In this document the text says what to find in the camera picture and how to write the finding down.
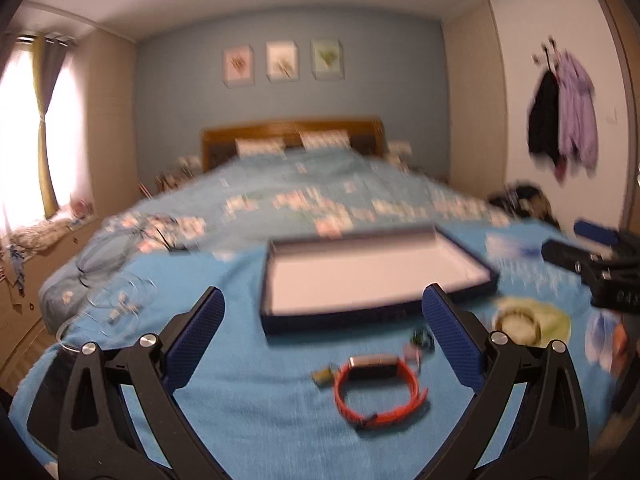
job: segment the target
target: metal screw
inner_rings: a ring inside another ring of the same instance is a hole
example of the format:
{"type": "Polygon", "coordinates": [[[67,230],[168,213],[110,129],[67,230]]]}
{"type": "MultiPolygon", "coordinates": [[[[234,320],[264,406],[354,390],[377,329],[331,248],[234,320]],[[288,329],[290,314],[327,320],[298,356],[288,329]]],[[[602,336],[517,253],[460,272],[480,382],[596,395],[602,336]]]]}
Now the metal screw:
{"type": "Polygon", "coordinates": [[[140,338],[140,346],[149,348],[158,342],[158,338],[155,334],[145,334],[140,338]]]}
{"type": "Polygon", "coordinates": [[[551,343],[551,348],[553,348],[559,354],[566,351],[566,345],[562,341],[557,339],[551,343]]]}
{"type": "Polygon", "coordinates": [[[503,332],[494,332],[491,334],[491,341],[493,341],[497,345],[506,345],[509,341],[509,338],[503,332]]]}
{"type": "Polygon", "coordinates": [[[82,353],[84,355],[91,355],[92,353],[95,352],[95,343],[84,343],[82,345],[82,353]]]}

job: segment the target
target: green picture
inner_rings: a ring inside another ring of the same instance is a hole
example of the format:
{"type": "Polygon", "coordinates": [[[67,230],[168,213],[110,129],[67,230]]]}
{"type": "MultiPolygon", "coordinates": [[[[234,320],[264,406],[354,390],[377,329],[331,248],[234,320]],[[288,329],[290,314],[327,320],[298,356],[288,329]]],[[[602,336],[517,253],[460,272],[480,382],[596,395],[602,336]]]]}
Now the green picture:
{"type": "Polygon", "coordinates": [[[338,40],[311,42],[312,71],[318,80],[344,79],[344,56],[338,40]]]}

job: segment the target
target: picture frame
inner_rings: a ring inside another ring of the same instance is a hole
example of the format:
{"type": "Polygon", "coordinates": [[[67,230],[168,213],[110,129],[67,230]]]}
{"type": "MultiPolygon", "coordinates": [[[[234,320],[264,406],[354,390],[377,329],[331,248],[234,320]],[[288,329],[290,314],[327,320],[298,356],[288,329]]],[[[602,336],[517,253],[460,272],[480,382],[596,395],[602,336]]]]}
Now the picture frame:
{"type": "Polygon", "coordinates": [[[269,81],[299,81],[298,46],[295,41],[267,42],[267,78],[269,81]]]}
{"type": "Polygon", "coordinates": [[[251,46],[226,48],[222,53],[222,73],[227,88],[255,84],[255,57],[251,46]]]}
{"type": "Polygon", "coordinates": [[[318,81],[344,79],[344,52],[339,40],[311,41],[311,71],[318,81]]]}

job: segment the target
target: orange watch strap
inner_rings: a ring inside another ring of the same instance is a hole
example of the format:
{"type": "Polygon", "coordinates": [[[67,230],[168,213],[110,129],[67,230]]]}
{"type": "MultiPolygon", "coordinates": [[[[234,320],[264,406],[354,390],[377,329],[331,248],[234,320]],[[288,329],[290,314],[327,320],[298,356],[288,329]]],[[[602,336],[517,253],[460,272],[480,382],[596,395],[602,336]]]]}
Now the orange watch strap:
{"type": "Polygon", "coordinates": [[[418,378],[404,361],[398,360],[398,377],[404,379],[409,386],[411,399],[404,406],[399,406],[398,408],[390,410],[389,412],[377,413],[373,416],[366,417],[351,410],[345,404],[344,400],[342,400],[340,388],[347,382],[350,370],[351,368],[348,363],[343,365],[342,368],[340,368],[340,372],[335,379],[335,405],[338,408],[338,412],[350,424],[353,424],[359,429],[382,428],[384,426],[390,426],[392,424],[398,424],[402,422],[420,407],[420,405],[427,398],[427,393],[429,392],[429,389],[425,388],[424,391],[420,393],[420,384],[418,382],[418,378]]]}

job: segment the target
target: purple jacket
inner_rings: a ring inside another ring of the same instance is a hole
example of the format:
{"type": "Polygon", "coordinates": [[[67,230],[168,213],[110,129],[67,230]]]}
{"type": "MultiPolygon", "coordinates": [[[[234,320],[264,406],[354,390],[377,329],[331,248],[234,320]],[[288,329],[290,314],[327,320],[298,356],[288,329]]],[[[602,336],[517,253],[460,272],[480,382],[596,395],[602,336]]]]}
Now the purple jacket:
{"type": "Polygon", "coordinates": [[[584,67],[568,52],[560,55],[560,155],[574,153],[585,168],[593,169],[598,161],[598,127],[591,92],[593,83],[584,67]]]}

